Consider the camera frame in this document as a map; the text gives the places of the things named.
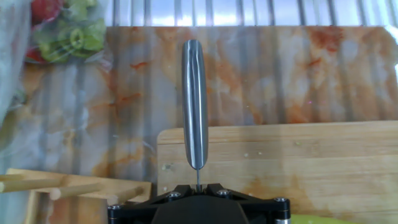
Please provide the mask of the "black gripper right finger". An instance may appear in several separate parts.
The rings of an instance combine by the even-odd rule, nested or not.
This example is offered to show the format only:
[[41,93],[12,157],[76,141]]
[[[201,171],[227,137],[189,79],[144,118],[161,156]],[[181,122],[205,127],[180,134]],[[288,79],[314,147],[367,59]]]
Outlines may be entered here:
[[290,200],[285,197],[261,199],[223,187],[208,184],[200,193],[211,197],[205,217],[215,223],[290,224]]

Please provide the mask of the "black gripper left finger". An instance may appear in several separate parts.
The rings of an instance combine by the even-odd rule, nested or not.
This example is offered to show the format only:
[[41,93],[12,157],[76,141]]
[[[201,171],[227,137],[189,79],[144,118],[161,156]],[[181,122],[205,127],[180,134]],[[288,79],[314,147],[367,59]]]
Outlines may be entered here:
[[108,224],[152,223],[161,205],[196,194],[190,185],[178,185],[170,192],[153,197],[145,202],[115,204],[108,207]]

